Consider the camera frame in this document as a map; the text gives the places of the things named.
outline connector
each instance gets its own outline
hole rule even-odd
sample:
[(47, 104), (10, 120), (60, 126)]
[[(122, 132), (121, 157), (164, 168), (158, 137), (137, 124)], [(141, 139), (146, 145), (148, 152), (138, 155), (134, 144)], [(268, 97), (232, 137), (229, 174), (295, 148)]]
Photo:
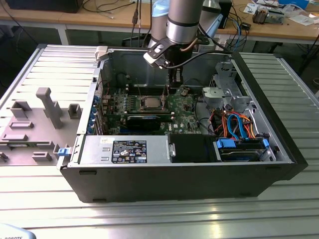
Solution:
[(132, 18), (132, 24), (133, 26), (135, 26), (138, 23), (139, 20), (139, 11), (137, 9), (135, 9), (133, 18)]

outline workbench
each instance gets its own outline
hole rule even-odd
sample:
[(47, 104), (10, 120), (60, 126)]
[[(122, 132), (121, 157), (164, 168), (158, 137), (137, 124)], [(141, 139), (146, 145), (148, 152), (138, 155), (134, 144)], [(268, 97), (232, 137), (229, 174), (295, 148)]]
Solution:
[[(92, 46), (37, 48), (0, 100), (0, 133), (12, 117), (9, 108), (16, 99), (40, 107), (30, 100), (38, 87), (50, 87), (52, 99), (61, 107), (70, 101), (84, 104), (93, 76), (90, 69), (96, 67), (95, 50)], [(309, 164), (292, 180), (276, 182), (258, 198), (86, 204), (56, 166), (2, 166), (0, 223), (26, 228), (37, 239), (318, 238), (319, 126), (313, 122), (319, 119), (314, 113), (319, 103), (292, 69), (284, 61), (281, 64), (288, 67), (290, 80), (260, 82), (262, 88), (271, 89), (273, 106), (287, 119)], [(309, 98), (299, 98), (303, 94)], [(306, 119), (299, 118), (299, 112), (306, 112)]]
[[(97, 0), (97, 4), (108, 3), (108, 0)], [(234, 0), (235, 8), (238, 15), (244, 22), (251, 24), (251, 29), (247, 37), (253, 41), (269, 41), (283, 43), (300, 43), (313, 44), (319, 34), (319, 25), (312, 24), (303, 26), (292, 20), (285, 19), (283, 25), (264, 24), (258, 25), (252, 22), (252, 15), (243, 13), (244, 5), (249, 0)], [(128, 4), (129, 0), (121, 0), (116, 4), (107, 6), (105, 9), (118, 7)], [(67, 30), (91, 30), (91, 31), (115, 31), (115, 32), (131, 32), (132, 16), (135, 5), (126, 6), (113, 11), (114, 19), (104, 16), (104, 13), (88, 12), (80, 8), (78, 13), (62, 13), (53, 11), (34, 11), (34, 10), (13, 10), (5, 3), (8, 12), (22, 25), (31, 27), (54, 28), (58, 30), (61, 43), (69, 45)], [(95, 10), (94, 1), (86, 4), (86, 7)], [(309, 5), (308, 11), (318, 11), (318, 6)], [(0, 24), (1, 25), (17, 25), (8, 14), (0, 7)], [(146, 33), (150, 27), (150, 4), (142, 4), (142, 25), (141, 33)], [(221, 43), (237, 34), (237, 31), (231, 21), (228, 21), (225, 29), (219, 29), (216, 37)]]

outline side panel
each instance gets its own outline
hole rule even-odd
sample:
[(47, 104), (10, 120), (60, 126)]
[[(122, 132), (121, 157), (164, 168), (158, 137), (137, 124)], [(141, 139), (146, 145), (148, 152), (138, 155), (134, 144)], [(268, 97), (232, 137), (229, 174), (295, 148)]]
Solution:
[(298, 173), (303, 171), (307, 166), (307, 162), (301, 154), (300, 150), (296, 146), (296, 143), (291, 138), (284, 124), (276, 114), (269, 100), (265, 96), (264, 92), (260, 88), (258, 82), (256, 81), (254, 74), (248, 68), (246, 62), (243, 60), (240, 53), (233, 53), (235, 67), (237, 72), (241, 76), (242, 80), (247, 84), (252, 92), (252, 95), (256, 99), (256, 103), (259, 104), (261, 110), (266, 116), (271, 127), (275, 131), (280, 143), (284, 147), (289, 158), (296, 163), (295, 168), (289, 174), (285, 175), (282, 179), (290, 180), (295, 177)]
[(79, 199), (134, 202), (256, 197), (292, 165), (64, 168), (62, 175)]

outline black cable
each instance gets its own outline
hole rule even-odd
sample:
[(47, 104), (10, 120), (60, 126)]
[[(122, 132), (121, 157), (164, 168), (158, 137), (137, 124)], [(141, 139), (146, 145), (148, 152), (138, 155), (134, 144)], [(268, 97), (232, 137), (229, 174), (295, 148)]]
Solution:
[(135, 25), (133, 25), (133, 27), (132, 27), (132, 32), (131, 32), (131, 37), (130, 37), (130, 47), (132, 47), (132, 38), (133, 38), (134, 29), (135, 29)]
[(200, 97), (200, 96), (197, 97), (197, 100), (196, 100), (195, 105), (194, 105), (194, 116), (195, 116), (195, 119), (196, 119), (196, 121), (199, 123), (199, 125), (201, 125), (204, 129), (206, 129), (206, 130), (208, 131), (209, 134), (214, 134), (211, 129), (209, 129), (208, 127), (206, 127), (204, 124), (202, 124), (202, 123), (200, 122), (201, 120), (209, 119), (209, 118), (205, 117), (205, 118), (198, 119), (198, 117), (197, 117), (196, 106), (197, 106), (199, 97)]
[[(241, 39), (241, 40), (238, 41), (238, 43), (240, 43), (240, 42), (242, 42), (242, 41), (244, 41), (244, 43), (242, 43), (241, 45), (238, 45), (237, 48), (242, 47), (242, 46), (243, 46), (243, 48), (245, 47), (246, 42), (247, 42), (247, 36), (249, 35), (249, 31), (245, 30), (245, 32), (246, 32), (245, 37), (244, 37), (243, 39)], [(232, 47), (235, 47), (235, 46), (236, 46), (236, 44), (234, 44), (234, 45), (228, 44), (228, 45), (230, 46), (230, 49), (231, 49)]]
[(237, 33), (233, 36), (233, 39), (231, 40), (231, 42), (230, 42), (230, 43), (227, 43), (228, 46), (232, 46), (232, 43), (233, 43), (235, 37), (236, 37), (237, 35), (239, 35), (238, 32), (240, 31), (240, 29), (239, 29), (238, 27), (241, 26), (242, 21), (241, 21), (241, 19), (240, 19), (239, 16), (237, 16), (237, 20), (236, 20), (235, 18), (233, 18), (233, 17), (228, 17), (228, 19), (229, 19), (229, 20), (232, 20), (233, 26), (234, 26), (235, 29), (237, 30)]
[(303, 49), (303, 46), (302, 46), (302, 45), (300, 45), (300, 44), (296, 44), (296, 45), (297, 45), (297, 47), (298, 47), (302, 52), (304, 52), (305, 54), (308, 53), (308, 50)]
[(142, 0), (141, 0), (141, 2), (140, 2), (140, 9), (139, 9), (139, 36), (138, 36), (138, 47), (140, 47), (141, 20), (142, 20)]
[(196, 59), (197, 57), (200, 57), (202, 55), (209, 54), (209, 53), (220, 53), (220, 54), (225, 54), (225, 55), (231, 55), (231, 52), (229, 52), (229, 51), (217, 51), (217, 50), (206, 51), (206, 52), (199, 53), (198, 55), (193, 56), (193, 57), (189, 58), (188, 60), (184, 61), (183, 63), (180, 63), (176, 66), (164, 66), (164, 68), (166, 68), (166, 69), (179, 68), (183, 65), (186, 65), (188, 62), (191, 62), (192, 60)]
[(102, 82), (106, 82), (106, 84), (108, 83), (107, 81), (100, 81), (100, 82), (96, 85), (96, 88), (95, 88), (96, 91), (99, 89), (100, 84), (101, 84)]
[(210, 38), (216, 46), (219, 46), (220, 48), (224, 49), (225, 51), (228, 51), (228, 49), (226, 47), (224, 47), (223, 45), (221, 45), (217, 41), (215, 41), (213, 38), (211, 38), (200, 24), (198, 24), (198, 28), (207, 38)]
[(2, 8), (3, 8), (3, 9), (5, 10), (5, 12), (11, 17), (11, 19), (12, 19), (13, 21), (15, 21), (15, 23), (18, 24), (19, 27), (22, 28), (22, 30), (32, 39), (32, 41), (34, 41), (34, 43), (35, 43), (36, 45), (38, 45), (39, 43), (38, 43), (36, 40), (34, 40), (34, 38), (23, 28), (23, 26), (21, 26), (21, 25), (14, 19), (14, 17), (11, 16), (11, 14), (5, 9), (5, 7), (4, 7), (4, 5), (3, 5), (3, 3), (2, 3), (1, 0), (0, 0), (0, 3), (1, 3)]
[(319, 46), (317, 46), (317, 48), (314, 50), (314, 52), (312, 52), (310, 55), (309, 53), (307, 54), (308, 57), (306, 57), (306, 59), (303, 61), (303, 63), (301, 64), (298, 74), (301, 75), (304, 70), (308, 67), (308, 65), (311, 63), (312, 59), (318, 54), (319, 52)]
[(85, 7), (85, 4), (88, 3), (89, 1), (91, 1), (91, 0), (86, 0), (86, 2), (83, 3), (83, 5), (82, 5), (83, 9), (85, 9), (85, 10), (87, 10), (87, 11), (89, 11), (89, 12), (97, 12), (97, 13), (99, 13), (99, 12), (113, 11), (113, 10), (119, 9), (119, 8), (121, 8), (121, 7), (129, 6), (129, 5), (132, 5), (132, 4), (135, 4), (135, 3), (136, 3), (135, 1), (133, 1), (133, 2), (131, 2), (131, 3), (129, 3), (129, 4), (125, 4), (125, 5), (122, 5), (122, 6), (118, 6), (118, 7), (115, 7), (115, 8), (113, 8), (113, 9), (108, 9), (108, 10), (104, 10), (104, 11), (92, 11), (92, 10), (87, 9), (87, 8)]
[(8, 87), (7, 86), (5, 86), (1, 81), (0, 81), (0, 85), (3, 87), (3, 88), (6, 88), (6, 89), (8, 89)]
[(318, 41), (318, 38), (319, 38), (319, 34), (318, 34), (317, 38), (315, 39), (314, 43), (312, 44), (311, 48), (309, 49), (309, 52), (306, 54), (306, 57), (303, 60), (301, 66), (299, 68), (299, 71), (298, 71), (299, 75), (301, 75), (304, 72), (306, 67), (308, 67), (308, 65), (310, 64), (312, 58), (317, 55), (317, 53), (319, 51), (319, 46), (317, 46), (316, 50), (314, 50), (313, 52), (312, 52), (312, 49), (316, 45), (316, 42)]
[(185, 85), (186, 82), (187, 82), (187, 81), (190, 81), (190, 80), (195, 80), (195, 81), (197, 81), (202, 87), (205, 87), (205, 86), (203, 85), (203, 83), (201, 83), (200, 80), (199, 80), (199, 79), (196, 79), (196, 78), (189, 78), (189, 79), (187, 79), (186, 81), (184, 81), (184, 83), (183, 83), (182, 85)]
[(150, 1), (150, 16), (151, 16), (150, 28), (149, 28), (148, 32), (146, 33), (146, 35), (145, 35), (145, 38), (144, 38), (143, 43), (142, 43), (142, 47), (145, 46), (146, 38), (147, 38), (148, 34), (150, 33), (150, 31), (151, 31), (151, 29), (152, 29), (152, 0)]
[(135, 25), (138, 23), (138, 19), (139, 19), (139, 0), (136, 1), (136, 8), (132, 18), (133, 28), (131, 32), (131, 38), (130, 38), (130, 47), (132, 47), (133, 33), (134, 33)]
[(311, 48), (310, 48), (309, 52), (311, 52), (311, 50), (312, 50), (312, 49), (313, 49), (313, 47), (315, 46), (316, 42), (318, 41), (318, 38), (319, 38), (319, 34), (318, 34), (317, 38), (315, 39), (315, 41), (314, 41), (313, 45), (311, 46)]

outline black plastic frame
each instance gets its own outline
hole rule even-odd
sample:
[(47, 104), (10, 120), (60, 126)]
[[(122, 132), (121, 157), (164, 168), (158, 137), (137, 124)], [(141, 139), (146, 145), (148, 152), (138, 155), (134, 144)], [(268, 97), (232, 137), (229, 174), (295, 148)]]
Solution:
[(267, 120), (269, 121), (271, 127), (275, 131), (280, 143), (284, 147), (288, 157), (293, 162), (298, 164), (296, 167), (292, 169), (290, 174), (286, 175), (288, 177), (287, 179), (291, 179), (297, 173), (304, 170), (308, 166), (308, 163), (306, 162), (305, 158), (299, 151), (298, 147), (296, 146), (294, 140), (291, 138), (284, 124), (281, 122), (274, 108), (268, 101), (263, 90), (260, 88), (258, 82), (256, 81), (255, 77), (249, 70), (248, 66), (246, 65), (240, 53), (234, 52), (232, 56), (237, 66), (239, 67), (240, 72), (245, 78), (249, 88), (252, 90), (257, 102), (259, 103), (261, 110), (265, 113)]

